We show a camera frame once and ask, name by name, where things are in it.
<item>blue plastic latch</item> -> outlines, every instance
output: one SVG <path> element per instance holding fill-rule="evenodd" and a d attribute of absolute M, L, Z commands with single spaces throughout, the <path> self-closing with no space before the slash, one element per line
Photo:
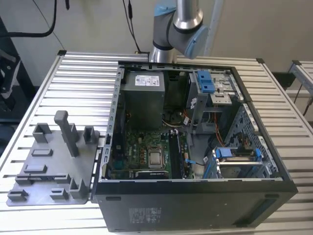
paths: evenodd
<path fill-rule="evenodd" d="M 212 81 L 212 77 L 209 71 L 198 70 L 197 79 L 200 89 L 203 93 L 213 94 L 215 92 L 214 82 Z"/>
<path fill-rule="evenodd" d="M 222 158 L 231 158 L 233 155 L 230 148 L 219 148 Z"/>
<path fill-rule="evenodd" d="M 255 160 L 259 162 L 262 159 L 262 153 L 258 148 L 255 149 L 255 155 L 256 155 Z"/>
<path fill-rule="evenodd" d="M 221 157 L 221 152 L 220 152 L 220 150 L 218 148 L 215 150 L 215 154 L 216 154 L 216 158 L 220 158 Z"/>

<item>blue drive bracket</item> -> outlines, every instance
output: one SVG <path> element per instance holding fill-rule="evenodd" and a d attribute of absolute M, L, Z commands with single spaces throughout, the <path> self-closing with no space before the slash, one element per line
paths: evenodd
<path fill-rule="evenodd" d="M 197 74 L 200 90 L 203 93 L 213 94 L 215 92 L 215 86 L 209 71 L 198 70 Z"/>

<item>aluminum extrusion table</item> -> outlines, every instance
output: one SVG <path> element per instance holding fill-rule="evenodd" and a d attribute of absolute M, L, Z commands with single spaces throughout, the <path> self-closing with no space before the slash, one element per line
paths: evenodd
<path fill-rule="evenodd" d="M 313 96 L 313 62 L 294 60 L 290 71 Z"/>
<path fill-rule="evenodd" d="M 7 193 L 14 184 L 33 144 L 37 122 L 53 121 L 57 110 L 67 110 L 77 129 L 93 125 L 104 144 L 112 91 L 119 60 L 147 61 L 146 55 L 67 52 L 57 56 L 32 104 L 0 158 L 0 232 L 11 234 L 107 234 L 97 204 L 8 207 Z M 256 59 L 178 58 L 178 63 L 235 66 L 253 104 L 271 136 L 299 193 L 255 230 L 176 231 L 167 234 L 269 234 L 313 233 L 313 130 L 283 91 L 265 64 Z"/>

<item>orange wire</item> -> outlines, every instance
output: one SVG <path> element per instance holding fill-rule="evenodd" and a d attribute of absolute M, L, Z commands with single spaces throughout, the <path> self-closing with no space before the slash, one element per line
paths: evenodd
<path fill-rule="evenodd" d="M 220 142 L 222 147 L 225 147 L 225 144 L 223 143 L 220 131 L 219 131 L 219 127 L 217 125 L 217 119 L 216 119 L 216 113 L 214 113 L 214 122 L 215 122 L 215 134 L 216 134 L 216 138 L 217 140 Z"/>

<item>aluminum workbench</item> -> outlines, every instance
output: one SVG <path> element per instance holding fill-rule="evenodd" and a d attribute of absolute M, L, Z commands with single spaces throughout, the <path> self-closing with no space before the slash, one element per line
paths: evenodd
<path fill-rule="evenodd" d="M 313 62 L 294 60 L 290 71 L 313 96 Z"/>
<path fill-rule="evenodd" d="M 93 125 L 104 144 L 118 60 L 147 61 L 146 55 L 67 52 L 57 56 L 32 104 L 0 158 L 0 231 L 10 234 L 108 233 L 97 204 L 8 207 L 7 193 L 34 142 L 37 122 L 58 129 L 53 117 L 67 110 L 78 130 Z M 167 234 L 313 234 L 313 129 L 265 64 L 256 59 L 178 58 L 178 63 L 235 66 L 299 193 L 255 230 L 177 231 Z"/>

